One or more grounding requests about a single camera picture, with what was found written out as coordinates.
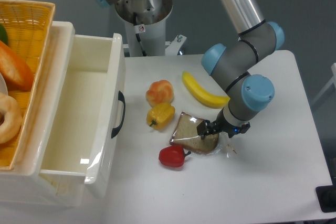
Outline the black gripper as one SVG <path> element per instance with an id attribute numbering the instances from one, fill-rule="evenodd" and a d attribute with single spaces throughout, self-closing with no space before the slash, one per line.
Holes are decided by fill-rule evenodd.
<path id="1" fill-rule="evenodd" d="M 201 139 L 205 139 L 207 135 L 215 135 L 221 132 L 228 134 L 229 138 L 232 138 L 238 134 L 245 134 L 250 129 L 250 123 L 243 124 L 241 126 L 234 126 L 228 123 L 227 121 L 214 121 L 210 122 L 209 120 L 203 120 L 197 126 L 197 133 L 201 135 Z"/>

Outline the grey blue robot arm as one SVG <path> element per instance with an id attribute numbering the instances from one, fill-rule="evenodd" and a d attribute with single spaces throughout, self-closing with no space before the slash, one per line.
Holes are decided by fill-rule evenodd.
<path id="1" fill-rule="evenodd" d="M 172 9 L 171 0 L 96 0 L 102 7 L 114 5 L 120 18 L 129 23 L 131 56 L 149 56 L 163 52 L 164 40 L 158 36 L 143 37 L 150 25 L 157 25 Z M 253 67 L 278 50 L 285 41 L 282 28 L 266 22 L 255 0 L 221 0 L 238 33 L 238 42 L 227 48 L 216 44 L 204 53 L 205 71 L 229 96 L 215 121 L 203 121 L 197 127 L 201 137 L 226 132 L 229 137 L 247 132 L 250 120 L 274 97 L 269 79 L 250 74 Z"/>

